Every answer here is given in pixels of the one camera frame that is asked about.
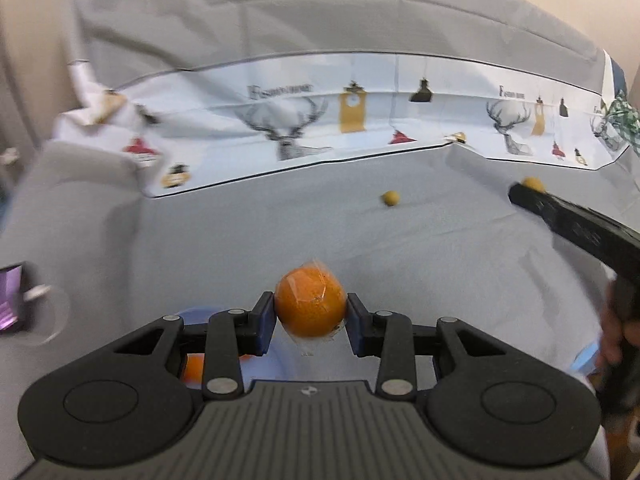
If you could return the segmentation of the person hand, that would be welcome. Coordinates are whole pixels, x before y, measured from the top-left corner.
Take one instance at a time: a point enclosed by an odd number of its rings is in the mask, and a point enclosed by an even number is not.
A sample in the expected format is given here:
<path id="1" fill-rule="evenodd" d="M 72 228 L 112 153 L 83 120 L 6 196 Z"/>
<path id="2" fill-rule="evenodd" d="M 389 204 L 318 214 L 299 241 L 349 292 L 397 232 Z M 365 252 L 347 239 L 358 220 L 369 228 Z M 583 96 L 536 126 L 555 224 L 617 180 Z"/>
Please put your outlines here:
<path id="1" fill-rule="evenodd" d="M 623 340 L 623 327 L 620 318 L 614 312 L 615 281 L 610 281 L 606 290 L 605 305 L 600 314 L 601 336 L 597 366 L 603 368 L 608 365 L 616 365 L 622 359 L 620 342 Z"/>

